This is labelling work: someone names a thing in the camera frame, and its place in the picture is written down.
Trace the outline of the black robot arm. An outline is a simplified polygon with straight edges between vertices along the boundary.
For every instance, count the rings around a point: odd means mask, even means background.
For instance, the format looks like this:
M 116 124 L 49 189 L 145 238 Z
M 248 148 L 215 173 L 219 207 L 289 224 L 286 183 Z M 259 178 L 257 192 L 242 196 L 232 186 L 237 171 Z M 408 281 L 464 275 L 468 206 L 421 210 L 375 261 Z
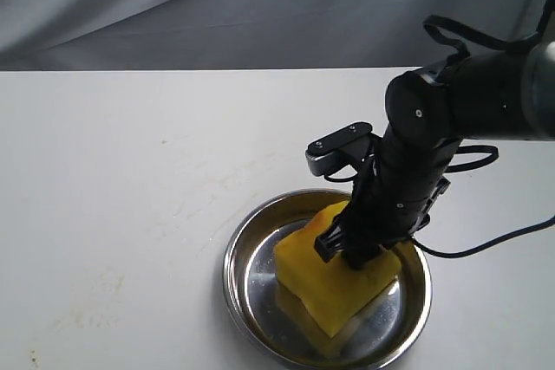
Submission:
M 395 77 L 383 135 L 355 122 L 307 146 L 313 175 L 333 182 L 354 169 L 347 207 L 317 236 L 323 261 L 361 268 L 428 225 L 447 175 L 493 163 L 498 140 L 554 137 L 554 46 L 439 62 Z

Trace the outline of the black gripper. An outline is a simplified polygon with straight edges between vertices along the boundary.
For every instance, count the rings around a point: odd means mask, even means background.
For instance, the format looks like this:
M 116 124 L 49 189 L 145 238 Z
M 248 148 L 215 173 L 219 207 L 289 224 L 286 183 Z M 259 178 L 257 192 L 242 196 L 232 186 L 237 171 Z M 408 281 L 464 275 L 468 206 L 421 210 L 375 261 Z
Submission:
M 444 173 L 461 139 L 419 148 L 395 135 L 377 144 L 370 166 L 355 182 L 348 209 L 319 234 L 314 249 L 329 263 L 340 254 L 352 269 L 362 269 L 429 222 L 435 200 L 449 186 Z

